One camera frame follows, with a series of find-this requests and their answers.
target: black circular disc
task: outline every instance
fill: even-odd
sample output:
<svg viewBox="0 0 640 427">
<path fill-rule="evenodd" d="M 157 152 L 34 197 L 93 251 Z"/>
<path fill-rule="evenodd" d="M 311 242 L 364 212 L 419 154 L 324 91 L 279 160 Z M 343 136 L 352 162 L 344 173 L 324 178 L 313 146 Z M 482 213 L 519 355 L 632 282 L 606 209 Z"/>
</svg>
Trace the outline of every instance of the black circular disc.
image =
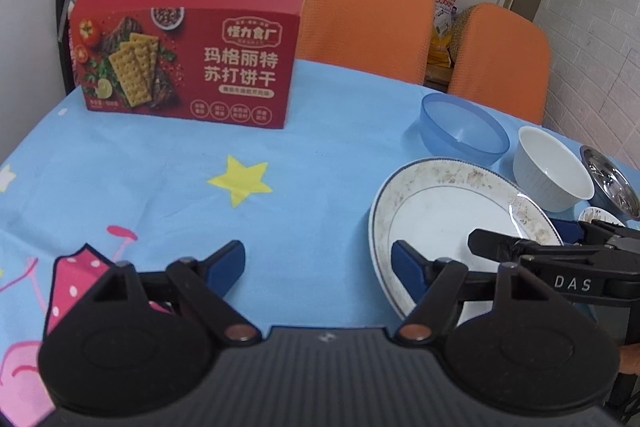
<svg viewBox="0 0 640 427">
<path fill-rule="evenodd" d="M 610 342 L 591 329 L 489 313 L 453 330 L 445 356 L 456 380 L 501 409 L 579 409 L 604 399 L 618 365 Z"/>
<path fill-rule="evenodd" d="M 45 339 L 38 366 L 57 405 L 130 416 L 175 401 L 204 377 L 212 348 L 202 328 L 151 308 L 117 308 L 65 320 Z"/>
</svg>

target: bowl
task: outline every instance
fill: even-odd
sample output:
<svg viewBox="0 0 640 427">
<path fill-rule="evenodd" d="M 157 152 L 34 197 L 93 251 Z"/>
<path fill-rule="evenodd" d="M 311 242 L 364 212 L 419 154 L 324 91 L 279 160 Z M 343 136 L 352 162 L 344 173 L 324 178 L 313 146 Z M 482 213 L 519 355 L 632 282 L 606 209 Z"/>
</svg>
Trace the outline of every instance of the bowl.
<svg viewBox="0 0 640 427">
<path fill-rule="evenodd" d="M 509 150 L 502 126 L 477 105 L 436 92 L 422 99 L 420 136 L 434 156 L 488 167 Z"/>
<path fill-rule="evenodd" d="M 544 210 L 564 212 L 593 198 L 587 169 L 562 142 L 538 127 L 518 131 L 513 175 L 522 190 Z"/>
<path fill-rule="evenodd" d="M 152 8 L 151 20 L 166 32 L 175 30 L 184 19 L 184 8 Z"/>
<path fill-rule="evenodd" d="M 594 219 L 604 221 L 605 223 L 611 223 L 612 225 L 620 225 L 621 227 L 625 226 L 625 224 L 616 216 L 602 208 L 598 208 L 597 206 L 588 206 L 581 211 L 580 216 L 578 216 L 578 221 L 586 221 L 587 223 L 590 223 Z"/>
<path fill-rule="evenodd" d="M 622 172 L 604 154 L 594 148 L 580 147 L 582 163 L 593 179 L 594 195 L 590 203 L 604 208 L 620 221 L 640 221 L 640 200 Z"/>
</svg>

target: stainless steel bowl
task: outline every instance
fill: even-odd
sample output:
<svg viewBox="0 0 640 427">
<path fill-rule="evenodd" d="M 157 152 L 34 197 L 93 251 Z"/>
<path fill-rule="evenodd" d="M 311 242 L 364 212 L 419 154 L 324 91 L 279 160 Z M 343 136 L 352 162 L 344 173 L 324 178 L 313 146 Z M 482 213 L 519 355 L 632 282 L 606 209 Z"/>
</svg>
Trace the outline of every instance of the stainless steel bowl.
<svg viewBox="0 0 640 427">
<path fill-rule="evenodd" d="M 580 156 L 595 185 L 595 195 L 589 202 L 608 210 L 621 221 L 640 221 L 638 195 L 613 162 L 586 145 L 580 147 Z"/>
</svg>

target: orange chair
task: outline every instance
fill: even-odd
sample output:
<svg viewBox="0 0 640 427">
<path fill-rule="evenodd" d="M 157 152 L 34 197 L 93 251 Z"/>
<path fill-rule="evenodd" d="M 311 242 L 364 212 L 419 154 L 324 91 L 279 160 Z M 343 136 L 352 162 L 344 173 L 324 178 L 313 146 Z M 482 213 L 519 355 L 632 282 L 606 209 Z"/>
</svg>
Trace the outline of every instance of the orange chair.
<svg viewBox="0 0 640 427">
<path fill-rule="evenodd" d="M 550 51 L 535 24 L 495 4 L 479 4 L 460 15 L 450 52 L 455 67 L 448 93 L 542 123 Z"/>
<path fill-rule="evenodd" d="M 296 58 L 422 85 L 435 0 L 305 0 Z"/>
</svg>

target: blue tablecloth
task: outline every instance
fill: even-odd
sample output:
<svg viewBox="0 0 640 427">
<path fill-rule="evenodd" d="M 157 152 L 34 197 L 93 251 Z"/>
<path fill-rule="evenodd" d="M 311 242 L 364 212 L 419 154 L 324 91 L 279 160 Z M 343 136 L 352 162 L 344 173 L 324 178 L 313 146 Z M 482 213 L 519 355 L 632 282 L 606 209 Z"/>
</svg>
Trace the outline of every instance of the blue tablecloth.
<svg viewBox="0 0 640 427">
<path fill-rule="evenodd" d="M 265 333 L 271 325 L 394 327 L 370 262 L 367 214 L 389 174 L 430 155 L 417 128 L 428 92 L 299 61 L 286 128 L 265 130 L 90 112 L 76 90 L 0 166 L 0 357 L 42 339 L 53 261 L 84 243 L 158 270 L 239 239 L 246 271 L 227 299 Z M 497 167 L 513 180 L 525 122 L 490 113 L 510 136 Z M 228 156 L 246 167 L 266 162 L 258 170 L 271 192 L 232 206 L 229 190 L 209 183 L 225 174 Z M 640 172 L 623 171 L 640 188 Z M 137 240 L 113 235 L 114 226 Z"/>
</svg>

